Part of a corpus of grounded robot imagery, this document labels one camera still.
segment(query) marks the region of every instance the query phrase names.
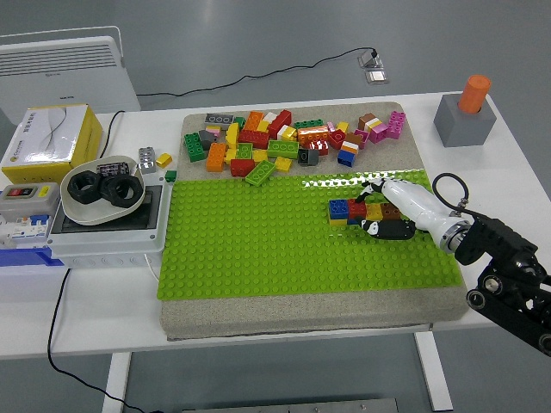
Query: green lego baseplate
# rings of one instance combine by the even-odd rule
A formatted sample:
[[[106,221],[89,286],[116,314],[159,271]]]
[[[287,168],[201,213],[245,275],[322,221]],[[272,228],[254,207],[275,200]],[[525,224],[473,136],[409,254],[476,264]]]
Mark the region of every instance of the green lego baseplate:
[[[367,179],[394,176],[430,189],[424,170],[177,181],[161,300],[341,293],[462,284],[453,256],[430,234],[377,240],[358,225],[327,224],[329,200],[356,198]],[[386,200],[370,195],[367,203]]]

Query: yellow cardboard box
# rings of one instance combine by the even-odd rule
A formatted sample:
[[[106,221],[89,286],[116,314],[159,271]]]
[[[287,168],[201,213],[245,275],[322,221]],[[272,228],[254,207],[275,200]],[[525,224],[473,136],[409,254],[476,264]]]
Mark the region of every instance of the yellow cardboard box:
[[[102,125],[85,104],[30,108],[2,159],[13,183],[57,182],[96,159]]]

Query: yellow lego block on table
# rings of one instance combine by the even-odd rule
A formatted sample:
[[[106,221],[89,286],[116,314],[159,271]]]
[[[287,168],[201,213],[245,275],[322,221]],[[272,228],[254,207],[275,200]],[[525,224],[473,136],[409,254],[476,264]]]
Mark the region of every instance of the yellow lego block on table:
[[[287,159],[286,157],[277,157],[275,160],[275,168],[280,172],[289,172],[293,159]]]
[[[381,204],[365,204],[368,213],[366,219],[368,221],[382,221]]]
[[[232,162],[232,159],[235,159],[235,157],[238,155],[237,149],[228,149],[226,151],[226,157],[224,158],[224,162],[226,162],[226,165],[229,165]]]
[[[254,159],[255,163],[261,163],[262,161],[267,161],[268,151],[266,151],[265,149],[254,150],[252,152],[252,158]]]
[[[239,123],[232,123],[226,131],[226,143],[230,149],[238,149]]]
[[[337,129],[340,129],[344,133],[348,132],[348,123],[347,122],[338,122]]]
[[[163,153],[160,157],[157,158],[155,163],[160,166],[161,168],[166,167],[169,163],[172,162],[172,156],[168,153]]]
[[[261,120],[258,124],[257,131],[259,132],[267,132],[268,131],[269,122],[267,120]]]
[[[296,141],[296,129],[291,126],[283,125],[280,131],[277,133],[278,138],[281,140],[286,140],[288,142]]]

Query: white table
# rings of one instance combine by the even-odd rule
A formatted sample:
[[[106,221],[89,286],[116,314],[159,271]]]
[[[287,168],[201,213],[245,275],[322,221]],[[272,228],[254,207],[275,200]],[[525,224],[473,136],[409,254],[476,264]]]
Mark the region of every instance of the white table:
[[[155,152],[170,153],[176,168],[180,131],[185,116],[196,113],[263,110],[311,105],[361,102],[398,102],[416,139],[430,178],[448,171],[461,176],[469,186],[471,209],[503,220],[530,242],[540,247],[538,259],[551,268],[551,202],[511,135],[505,121],[489,99],[498,116],[483,146],[444,148],[432,124],[442,94],[382,96],[319,102],[292,102],[225,108],[195,108],[119,115],[114,123],[106,155],[137,157],[138,149],[153,146]],[[99,115],[107,132],[111,115]],[[0,174],[0,187],[9,182]],[[441,192],[456,199],[459,192],[452,182],[442,181]],[[489,257],[461,268],[467,288],[473,288]],[[59,294],[63,268],[0,268],[0,359],[44,355]],[[157,285],[148,268],[113,270],[78,269],[71,271],[63,304],[60,307],[55,354],[96,354],[141,351],[162,348],[189,348],[261,341],[305,340],[343,336],[424,331],[428,325],[384,330],[338,330],[306,334],[211,338],[185,342],[167,342],[159,325],[161,303],[156,299]],[[491,323],[474,311],[455,322],[436,323],[433,330],[488,326]]]

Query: orange cylinder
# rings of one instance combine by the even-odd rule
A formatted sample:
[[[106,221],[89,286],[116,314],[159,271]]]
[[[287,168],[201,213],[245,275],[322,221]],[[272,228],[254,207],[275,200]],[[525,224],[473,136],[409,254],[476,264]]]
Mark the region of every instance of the orange cylinder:
[[[457,106],[467,114],[477,114],[482,108],[492,81],[486,76],[472,75],[465,85]]]

